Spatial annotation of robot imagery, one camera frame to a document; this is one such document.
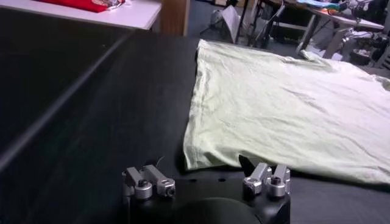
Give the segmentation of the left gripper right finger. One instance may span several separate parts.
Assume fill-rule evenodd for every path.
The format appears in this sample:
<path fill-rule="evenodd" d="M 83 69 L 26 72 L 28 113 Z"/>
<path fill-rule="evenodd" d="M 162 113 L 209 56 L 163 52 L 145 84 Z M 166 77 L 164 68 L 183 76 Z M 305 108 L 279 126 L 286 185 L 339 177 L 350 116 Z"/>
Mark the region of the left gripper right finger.
<path fill-rule="evenodd" d="M 291 192 L 291 172 L 284 164 L 272 169 L 267 163 L 255 158 L 239 156 L 239 163 L 244 172 L 243 189 L 251 197 L 265 193 L 271 198 L 282 198 Z"/>

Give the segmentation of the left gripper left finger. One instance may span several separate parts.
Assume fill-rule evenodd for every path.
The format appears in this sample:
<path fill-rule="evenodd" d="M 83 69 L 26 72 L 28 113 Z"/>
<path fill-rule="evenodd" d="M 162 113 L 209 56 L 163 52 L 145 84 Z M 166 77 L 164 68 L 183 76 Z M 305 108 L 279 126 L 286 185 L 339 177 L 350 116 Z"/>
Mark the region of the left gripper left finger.
<path fill-rule="evenodd" d="M 176 182 L 157 169 L 160 160 L 159 158 L 155 163 L 146 164 L 141 169 L 127 167 L 122 171 L 125 198 L 148 200 L 154 194 L 163 198 L 175 197 Z"/>

